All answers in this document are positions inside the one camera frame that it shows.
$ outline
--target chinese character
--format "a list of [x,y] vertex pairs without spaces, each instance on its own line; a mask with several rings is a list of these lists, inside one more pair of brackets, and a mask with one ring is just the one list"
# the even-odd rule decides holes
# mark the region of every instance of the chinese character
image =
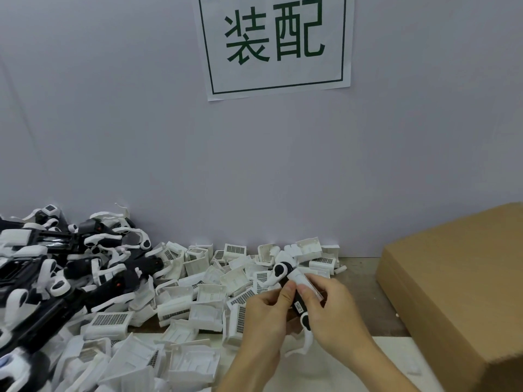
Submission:
[[[296,54],[296,57],[301,57],[300,52],[300,14],[292,13],[292,8],[299,7],[299,1],[286,2],[284,4],[273,5],[274,10],[281,9],[281,17],[276,17],[276,50],[278,52],[278,60],[284,55]],[[289,34],[296,37],[295,41],[281,42],[285,37],[287,31],[287,21],[289,22]],[[294,49],[283,51],[282,48],[294,46]]]
[[[318,51],[309,51],[309,28],[314,26],[322,25],[322,0],[302,0],[301,5],[312,5],[317,4],[317,15],[318,18],[315,22],[308,22],[303,24],[303,40],[304,40],[304,52],[306,57],[320,56],[323,54],[325,45],[320,44]],[[293,13],[292,8],[299,7],[300,2],[286,2],[284,4],[273,5],[275,10],[281,9],[281,17],[276,17],[276,47],[278,52],[278,60],[284,55],[296,55],[301,57],[301,44],[300,44],[300,14]],[[289,24],[289,35],[295,37],[294,41],[282,42],[287,32],[287,23]]]
[[[234,11],[234,14],[235,14],[235,18],[236,18],[236,25],[231,30],[226,32],[226,37],[229,38],[229,36],[231,34],[236,32],[237,36],[238,37],[243,37],[244,40],[227,44],[227,48],[232,48],[232,47],[239,46],[238,51],[236,51],[236,53],[234,55],[232,55],[231,57],[228,57],[227,60],[232,62],[234,59],[238,58],[238,63],[240,65],[243,65],[246,61],[248,61],[250,59],[249,55],[243,56],[243,51],[245,51],[245,48],[247,48],[247,50],[256,59],[262,60],[263,62],[268,62],[270,58],[261,55],[261,53],[265,49],[265,46],[264,45],[260,45],[258,50],[254,51],[254,49],[252,48],[251,45],[252,44],[267,43],[267,42],[269,42],[269,39],[250,39],[249,36],[246,33],[243,34],[243,36],[242,36],[242,28],[240,26],[240,21],[239,21],[239,10]],[[246,27],[245,31],[247,32],[247,31],[254,31],[254,30],[265,30],[265,25],[257,25],[256,24],[256,19],[262,19],[262,18],[265,18],[265,17],[266,17],[265,13],[258,13],[257,14],[255,12],[255,7],[251,7],[251,14],[250,15],[245,15],[245,16],[242,17],[242,20],[250,20],[251,24],[252,24],[251,27]],[[228,24],[230,24],[230,25],[233,24],[233,20],[231,18],[229,18],[229,17],[226,17],[226,22]]]

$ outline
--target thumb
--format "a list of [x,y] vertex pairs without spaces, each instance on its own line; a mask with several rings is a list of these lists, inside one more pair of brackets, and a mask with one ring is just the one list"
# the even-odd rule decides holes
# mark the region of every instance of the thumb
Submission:
[[284,288],[280,291],[280,296],[278,297],[278,302],[275,304],[275,307],[279,308],[282,312],[287,313],[292,305],[295,294],[296,283],[293,281],[285,283]]
[[320,304],[320,300],[318,300],[317,296],[308,286],[298,285],[297,292],[301,298],[303,298],[303,301],[307,306],[307,311],[309,311],[311,314],[323,309],[322,305]]

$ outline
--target pile of white plastic parts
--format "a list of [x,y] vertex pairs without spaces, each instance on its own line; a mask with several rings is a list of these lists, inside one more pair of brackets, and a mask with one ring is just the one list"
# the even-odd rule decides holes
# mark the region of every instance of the pile of white plastic parts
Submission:
[[[88,242],[95,244],[89,244],[84,253],[68,255],[68,262],[97,256],[99,260],[93,263],[90,275],[84,277],[82,284],[78,284],[65,278],[65,266],[58,265],[42,288],[43,271],[40,271],[35,284],[39,284],[37,287],[43,297],[62,297],[65,293],[56,291],[63,289],[64,284],[68,289],[83,289],[86,292],[99,289],[103,283],[108,283],[115,277],[119,270],[129,268],[126,259],[132,250],[144,251],[143,259],[160,259],[163,268],[144,277],[142,271],[136,267],[132,271],[136,272],[140,282],[135,291],[110,297],[106,303],[95,308],[84,307],[56,330],[54,335],[42,336],[48,341],[39,352],[45,354],[50,362],[48,381],[39,389],[42,391],[210,392],[222,348],[212,348],[210,340],[201,334],[222,333],[222,345],[225,349],[239,348],[247,299],[281,287],[279,284],[263,285],[270,278],[280,251],[293,257],[298,264],[297,268],[303,273],[329,278],[346,270],[346,267],[340,268],[339,265],[339,246],[322,246],[318,238],[298,241],[284,246],[283,249],[273,243],[263,244],[252,255],[248,254],[246,246],[229,243],[219,250],[214,250],[212,244],[184,247],[170,241],[151,247],[148,236],[142,230],[128,225],[130,220],[127,210],[121,215],[100,212],[93,216],[92,219],[97,219],[116,231],[115,234],[122,231],[135,232],[140,237],[140,243],[120,243],[119,246],[112,245],[108,248],[103,246],[103,242],[115,238],[82,238],[86,245]],[[43,221],[47,224],[44,229],[60,231],[55,223],[49,222],[52,217],[44,217]],[[42,229],[34,225],[34,219],[33,215],[30,222],[19,230],[34,230],[40,234],[38,239],[43,239],[41,236],[48,232],[43,234]],[[79,234],[78,228],[76,225],[68,227],[69,234],[75,239]],[[0,236],[0,267],[4,268],[16,258],[20,259],[21,256],[17,257],[16,254],[19,250],[22,250],[24,256],[45,253],[49,259],[53,258],[39,247],[46,250],[49,248],[52,252],[52,246],[48,245],[49,239],[46,243],[38,242],[20,249],[12,242],[21,233],[16,235],[12,231],[15,229],[5,229]],[[5,277],[5,272],[6,270],[2,271],[0,268],[1,277]],[[22,304],[15,316],[14,310],[10,311],[10,302],[14,300],[14,296],[15,293],[11,293],[5,305],[3,336],[18,333],[17,327],[20,327],[34,308],[42,305]],[[148,330],[154,326],[153,323],[158,322],[159,327],[166,328],[164,333],[154,340],[147,340],[140,339],[140,335],[129,331],[130,326],[140,327],[146,321]],[[0,379],[10,378],[11,386],[7,389],[10,392],[29,390],[28,380],[21,374],[31,374],[34,370],[27,360],[27,353],[24,353],[23,343],[21,340],[20,346],[16,346],[15,342],[15,349],[4,357],[7,359],[3,362],[0,360]]]

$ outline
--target gray wall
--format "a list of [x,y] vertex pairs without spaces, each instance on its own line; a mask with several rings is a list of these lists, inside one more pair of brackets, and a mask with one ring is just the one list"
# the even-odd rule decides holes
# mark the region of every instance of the gray wall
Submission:
[[190,0],[0,0],[0,213],[378,255],[521,199],[522,16],[356,0],[351,88],[207,103]]

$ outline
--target qr code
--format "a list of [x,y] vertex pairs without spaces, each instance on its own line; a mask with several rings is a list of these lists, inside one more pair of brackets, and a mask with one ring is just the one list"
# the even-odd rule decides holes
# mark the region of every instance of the qr code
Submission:
[[301,307],[301,304],[300,304],[299,302],[296,301],[296,302],[294,303],[294,306],[296,307],[296,310],[297,310],[298,314],[301,314],[301,313],[304,312],[304,310],[303,310],[303,308]]

